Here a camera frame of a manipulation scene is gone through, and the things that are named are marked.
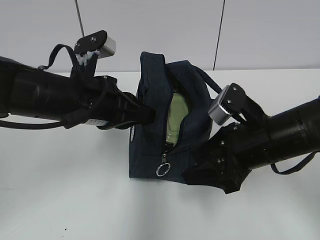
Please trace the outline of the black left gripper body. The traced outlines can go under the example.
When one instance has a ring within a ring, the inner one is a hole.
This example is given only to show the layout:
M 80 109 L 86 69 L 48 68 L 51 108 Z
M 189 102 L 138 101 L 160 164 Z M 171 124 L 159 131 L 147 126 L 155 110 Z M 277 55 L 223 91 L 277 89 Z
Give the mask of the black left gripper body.
M 111 76 L 96 78 L 101 86 L 97 96 L 72 112 L 72 126 L 93 125 L 100 130 L 127 129 L 137 123 L 137 98 L 117 87 Z

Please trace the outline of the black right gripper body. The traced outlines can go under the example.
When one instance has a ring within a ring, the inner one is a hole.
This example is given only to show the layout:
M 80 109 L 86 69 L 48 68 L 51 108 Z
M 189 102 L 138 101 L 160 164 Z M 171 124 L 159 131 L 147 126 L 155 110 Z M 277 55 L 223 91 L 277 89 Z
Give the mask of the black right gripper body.
M 224 187 L 216 187 L 231 194 L 240 190 L 242 183 L 251 172 L 241 165 L 232 150 L 231 134 L 241 127 L 231 123 L 222 127 L 213 137 L 192 151 L 196 164 L 212 164 L 223 168 L 222 183 Z

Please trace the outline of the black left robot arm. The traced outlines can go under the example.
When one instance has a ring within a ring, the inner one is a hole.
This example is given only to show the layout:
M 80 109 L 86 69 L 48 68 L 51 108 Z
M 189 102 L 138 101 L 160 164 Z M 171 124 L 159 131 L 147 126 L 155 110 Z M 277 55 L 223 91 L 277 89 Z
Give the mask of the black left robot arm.
M 109 75 L 69 77 L 0 58 L 0 125 L 46 130 L 93 125 L 100 130 L 127 129 L 155 121 L 156 112 Z

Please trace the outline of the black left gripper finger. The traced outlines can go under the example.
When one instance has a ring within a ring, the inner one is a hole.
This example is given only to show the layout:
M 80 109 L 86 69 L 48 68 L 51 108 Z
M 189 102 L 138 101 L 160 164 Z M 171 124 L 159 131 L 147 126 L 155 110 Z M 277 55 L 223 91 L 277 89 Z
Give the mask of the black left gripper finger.
M 124 92 L 124 120 L 129 123 L 148 125 L 154 122 L 156 111 L 143 103 L 143 99 Z

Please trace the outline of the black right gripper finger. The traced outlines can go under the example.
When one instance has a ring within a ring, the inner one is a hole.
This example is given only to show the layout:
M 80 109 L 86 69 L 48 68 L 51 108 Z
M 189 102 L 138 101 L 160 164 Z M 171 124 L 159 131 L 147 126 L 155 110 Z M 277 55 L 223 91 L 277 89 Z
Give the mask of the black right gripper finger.
M 196 164 L 187 168 L 182 173 L 182 178 L 187 185 L 211 186 L 224 188 L 222 183 L 224 169 L 214 164 Z

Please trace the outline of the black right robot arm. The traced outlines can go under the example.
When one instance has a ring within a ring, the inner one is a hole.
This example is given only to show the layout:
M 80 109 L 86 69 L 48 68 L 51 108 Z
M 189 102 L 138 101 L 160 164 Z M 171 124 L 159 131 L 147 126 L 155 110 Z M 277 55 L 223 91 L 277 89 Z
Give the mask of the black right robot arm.
M 187 185 L 211 186 L 226 194 L 240 190 L 250 172 L 270 166 L 290 175 L 320 151 L 320 99 L 277 115 L 263 116 L 260 126 L 230 123 L 192 152 L 195 164 L 182 177 Z

